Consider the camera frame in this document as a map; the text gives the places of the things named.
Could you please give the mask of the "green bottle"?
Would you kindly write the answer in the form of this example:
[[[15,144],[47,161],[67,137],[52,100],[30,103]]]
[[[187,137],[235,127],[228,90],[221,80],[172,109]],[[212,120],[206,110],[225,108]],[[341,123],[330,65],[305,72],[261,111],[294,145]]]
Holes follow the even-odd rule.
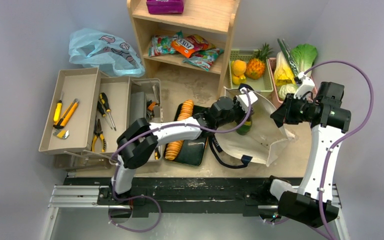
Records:
[[[247,135],[251,128],[252,128],[252,125],[253,125],[253,120],[252,120],[252,117],[250,116],[238,129],[236,129],[235,131],[241,135],[241,136],[244,136],[244,135]]]

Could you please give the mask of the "green round cabbage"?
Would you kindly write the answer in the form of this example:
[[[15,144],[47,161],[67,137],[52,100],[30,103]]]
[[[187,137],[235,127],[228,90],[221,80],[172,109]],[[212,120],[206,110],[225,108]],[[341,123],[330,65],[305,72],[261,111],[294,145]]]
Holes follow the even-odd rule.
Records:
[[[298,86],[293,83],[288,83],[280,86],[277,91],[279,100],[283,101],[286,98],[287,94],[295,94],[297,89],[298,89]]]

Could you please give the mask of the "yellow white napa cabbage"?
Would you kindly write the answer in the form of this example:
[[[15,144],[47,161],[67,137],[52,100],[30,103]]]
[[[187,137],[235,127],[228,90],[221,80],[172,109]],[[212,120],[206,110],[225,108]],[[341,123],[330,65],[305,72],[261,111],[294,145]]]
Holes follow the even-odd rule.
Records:
[[[276,55],[276,67],[273,74],[274,84],[277,87],[296,84],[295,75],[289,66],[289,62],[284,54],[280,51]]]

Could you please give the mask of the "beige canvas tote bag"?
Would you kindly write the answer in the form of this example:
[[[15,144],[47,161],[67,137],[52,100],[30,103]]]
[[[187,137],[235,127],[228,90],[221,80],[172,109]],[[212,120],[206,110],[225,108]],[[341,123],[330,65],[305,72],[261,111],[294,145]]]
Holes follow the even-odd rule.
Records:
[[[270,118],[275,106],[266,97],[253,92],[258,101],[252,105],[250,132],[246,135],[239,135],[236,131],[216,133],[208,138],[213,156],[226,168],[243,169],[250,163],[268,167],[296,138],[285,127],[278,128]]]

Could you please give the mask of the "orange fruit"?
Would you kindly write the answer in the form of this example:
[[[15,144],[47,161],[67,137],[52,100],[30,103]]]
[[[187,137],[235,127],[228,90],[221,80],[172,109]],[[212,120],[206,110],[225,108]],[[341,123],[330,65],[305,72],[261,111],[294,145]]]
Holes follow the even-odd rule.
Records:
[[[243,60],[237,59],[231,62],[230,68],[234,76],[242,78],[247,70],[247,63]]]

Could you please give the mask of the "pineapple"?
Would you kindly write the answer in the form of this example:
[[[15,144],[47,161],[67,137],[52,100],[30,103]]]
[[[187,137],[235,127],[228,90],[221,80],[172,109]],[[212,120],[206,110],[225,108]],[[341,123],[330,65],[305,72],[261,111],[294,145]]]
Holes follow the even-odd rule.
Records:
[[[273,51],[270,45],[264,43],[262,47],[258,49],[257,54],[248,61],[245,75],[252,80],[261,78],[266,70],[266,62],[269,55],[272,53]]]

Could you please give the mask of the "green lettuce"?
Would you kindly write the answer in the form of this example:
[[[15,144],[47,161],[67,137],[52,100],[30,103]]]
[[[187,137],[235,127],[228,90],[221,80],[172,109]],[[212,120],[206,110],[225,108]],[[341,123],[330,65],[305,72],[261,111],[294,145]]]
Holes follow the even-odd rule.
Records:
[[[297,45],[290,53],[296,64],[298,73],[306,72],[310,69],[318,56],[317,48],[308,43]]]

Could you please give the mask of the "green scallion bunch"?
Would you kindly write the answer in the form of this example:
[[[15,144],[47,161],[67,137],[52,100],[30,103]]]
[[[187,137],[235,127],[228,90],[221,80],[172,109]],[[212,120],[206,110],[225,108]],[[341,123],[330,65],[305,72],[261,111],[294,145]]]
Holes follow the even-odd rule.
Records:
[[[295,80],[295,83],[300,85],[302,83],[302,81],[299,79],[298,75],[299,75],[299,69],[298,69],[298,66],[291,54],[291,48],[289,47],[289,45],[287,44],[287,42],[283,39],[283,38],[277,38],[277,42],[279,44],[279,47],[280,47],[280,50],[282,51],[291,71],[293,72],[293,75],[294,75],[294,80]]]

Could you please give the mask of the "orange snack packet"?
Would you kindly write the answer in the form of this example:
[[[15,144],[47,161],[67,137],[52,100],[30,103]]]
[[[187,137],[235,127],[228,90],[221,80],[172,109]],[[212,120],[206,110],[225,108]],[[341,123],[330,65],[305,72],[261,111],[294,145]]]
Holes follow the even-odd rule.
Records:
[[[206,51],[216,46],[198,34],[178,38],[171,42],[171,47],[186,58],[190,58],[195,52]]]

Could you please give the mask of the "purple snack bag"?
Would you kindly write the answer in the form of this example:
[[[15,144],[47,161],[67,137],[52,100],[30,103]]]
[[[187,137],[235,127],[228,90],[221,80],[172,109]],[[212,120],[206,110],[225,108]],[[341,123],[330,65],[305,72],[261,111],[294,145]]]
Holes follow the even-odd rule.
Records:
[[[184,0],[146,0],[148,12],[153,15],[182,14]]]

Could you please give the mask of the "light blue plastic grocery bag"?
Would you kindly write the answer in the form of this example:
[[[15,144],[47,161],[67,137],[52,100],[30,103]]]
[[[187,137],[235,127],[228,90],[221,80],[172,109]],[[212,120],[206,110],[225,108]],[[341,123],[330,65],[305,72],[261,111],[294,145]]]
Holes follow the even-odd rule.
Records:
[[[71,33],[69,62],[84,68],[99,68],[110,77],[142,77],[141,57],[123,38],[90,28]]]

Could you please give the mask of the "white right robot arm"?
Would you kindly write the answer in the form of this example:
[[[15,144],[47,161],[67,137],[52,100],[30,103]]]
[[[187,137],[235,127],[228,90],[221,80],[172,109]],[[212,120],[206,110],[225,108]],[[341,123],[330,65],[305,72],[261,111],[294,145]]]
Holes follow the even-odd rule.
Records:
[[[284,124],[308,122],[311,128],[311,150],[304,177],[298,188],[278,177],[261,189],[268,204],[278,200],[277,212],[284,217],[319,228],[322,216],[327,222],[337,218],[339,208],[332,205],[332,184],[338,151],[338,140],[349,130],[351,112],[341,107],[344,86],[322,82],[312,101],[287,94],[282,105],[270,115],[278,128]]]

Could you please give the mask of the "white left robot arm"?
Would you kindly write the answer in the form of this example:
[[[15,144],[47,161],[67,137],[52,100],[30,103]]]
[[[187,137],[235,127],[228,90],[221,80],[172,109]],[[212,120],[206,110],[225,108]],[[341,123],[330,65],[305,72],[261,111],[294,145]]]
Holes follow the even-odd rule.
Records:
[[[252,105],[257,101],[256,95],[248,92],[234,98],[222,96],[211,107],[180,121],[155,123],[143,117],[137,119],[116,140],[117,150],[111,158],[117,164],[110,199],[118,205],[128,201],[136,169],[149,160],[157,147],[234,132],[251,116]]]

